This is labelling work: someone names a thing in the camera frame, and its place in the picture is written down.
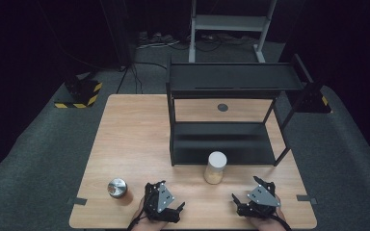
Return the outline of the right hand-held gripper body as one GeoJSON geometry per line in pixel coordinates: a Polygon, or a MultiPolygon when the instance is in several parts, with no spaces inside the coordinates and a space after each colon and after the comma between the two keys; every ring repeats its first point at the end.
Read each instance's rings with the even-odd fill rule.
{"type": "Polygon", "coordinates": [[[250,200],[248,203],[236,208],[236,213],[241,217],[250,218],[269,218],[280,207],[280,202],[276,199],[276,186],[273,182],[258,185],[247,194],[250,200]]]}

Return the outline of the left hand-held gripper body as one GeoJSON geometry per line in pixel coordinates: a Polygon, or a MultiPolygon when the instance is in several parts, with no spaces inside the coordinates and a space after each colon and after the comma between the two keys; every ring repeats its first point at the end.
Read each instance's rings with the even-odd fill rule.
{"type": "Polygon", "coordinates": [[[178,223],[180,213],[169,207],[173,201],[174,196],[165,184],[161,186],[159,192],[145,192],[144,211],[146,216],[151,220],[178,223]]]}

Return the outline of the red-filled glass jar silver lid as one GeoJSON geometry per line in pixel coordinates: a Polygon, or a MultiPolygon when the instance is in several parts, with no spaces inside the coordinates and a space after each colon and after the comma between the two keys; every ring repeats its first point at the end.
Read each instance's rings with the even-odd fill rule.
{"type": "Polygon", "coordinates": [[[128,184],[121,178],[111,180],[108,183],[107,191],[119,205],[126,206],[133,201],[133,194],[128,184]]]}

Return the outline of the beige-filled jar white lid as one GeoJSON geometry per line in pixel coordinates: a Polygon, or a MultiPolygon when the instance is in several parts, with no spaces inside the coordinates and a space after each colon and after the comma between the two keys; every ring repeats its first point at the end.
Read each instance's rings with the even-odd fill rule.
{"type": "Polygon", "coordinates": [[[212,152],[208,157],[208,164],[204,172],[205,181],[212,185],[219,184],[223,179],[226,164],[227,157],[223,152],[212,152]]]}

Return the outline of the black metal shelf rack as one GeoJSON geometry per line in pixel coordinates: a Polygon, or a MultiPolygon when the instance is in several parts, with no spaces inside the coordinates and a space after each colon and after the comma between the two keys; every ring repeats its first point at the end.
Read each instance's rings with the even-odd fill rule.
{"type": "Polygon", "coordinates": [[[314,84],[302,60],[288,63],[168,62],[166,84],[170,154],[175,165],[205,165],[221,151],[230,165],[277,166],[290,151],[275,154],[266,127],[274,116],[281,135],[291,116],[280,121],[282,92],[298,96],[296,111],[314,84]]]}

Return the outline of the person's right hand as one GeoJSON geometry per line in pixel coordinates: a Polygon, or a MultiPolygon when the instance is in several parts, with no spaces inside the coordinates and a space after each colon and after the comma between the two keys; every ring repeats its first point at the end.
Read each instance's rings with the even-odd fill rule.
{"type": "MultiPolygon", "coordinates": [[[[280,207],[277,207],[276,212],[274,213],[276,217],[279,217],[285,221],[284,213],[281,211],[280,207]]],[[[247,220],[251,225],[258,231],[286,231],[283,225],[272,218],[249,218],[247,220]]]]}

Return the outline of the person's left hand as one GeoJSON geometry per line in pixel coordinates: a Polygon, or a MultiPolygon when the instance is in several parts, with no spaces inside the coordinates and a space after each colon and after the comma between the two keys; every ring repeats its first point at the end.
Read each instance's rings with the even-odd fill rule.
{"type": "Polygon", "coordinates": [[[166,221],[149,219],[143,211],[143,207],[144,201],[141,200],[130,223],[131,231],[161,231],[168,225],[166,221]]]}

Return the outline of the black yellow-striped stand base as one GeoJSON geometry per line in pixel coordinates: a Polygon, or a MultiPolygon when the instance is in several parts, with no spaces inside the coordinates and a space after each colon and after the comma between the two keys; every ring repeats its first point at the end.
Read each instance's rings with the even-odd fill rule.
{"type": "Polygon", "coordinates": [[[331,107],[326,96],[321,93],[321,86],[307,83],[301,91],[287,93],[288,100],[297,113],[329,114],[331,107]]]}
{"type": "Polygon", "coordinates": [[[76,78],[73,83],[66,83],[66,92],[70,99],[55,100],[54,107],[58,109],[91,107],[97,99],[102,84],[96,80],[76,78]]]}

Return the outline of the power strip with plugs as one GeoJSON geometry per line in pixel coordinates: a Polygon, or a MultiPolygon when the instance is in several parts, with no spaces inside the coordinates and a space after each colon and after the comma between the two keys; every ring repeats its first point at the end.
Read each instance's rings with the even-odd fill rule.
{"type": "Polygon", "coordinates": [[[138,49],[161,48],[178,44],[179,40],[171,35],[163,36],[161,33],[155,33],[150,36],[147,32],[140,32],[138,39],[138,49]]]}

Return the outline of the grey metal stand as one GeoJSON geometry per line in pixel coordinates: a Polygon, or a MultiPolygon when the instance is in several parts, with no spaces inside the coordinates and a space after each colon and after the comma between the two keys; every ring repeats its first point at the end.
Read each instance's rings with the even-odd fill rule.
{"type": "Polygon", "coordinates": [[[196,31],[212,30],[258,32],[260,34],[260,38],[258,43],[253,46],[253,52],[260,63],[265,63],[262,48],[272,22],[277,1],[278,0],[270,0],[270,6],[265,16],[239,16],[197,14],[197,0],[192,0],[188,62],[194,63],[196,61],[196,31]]]}

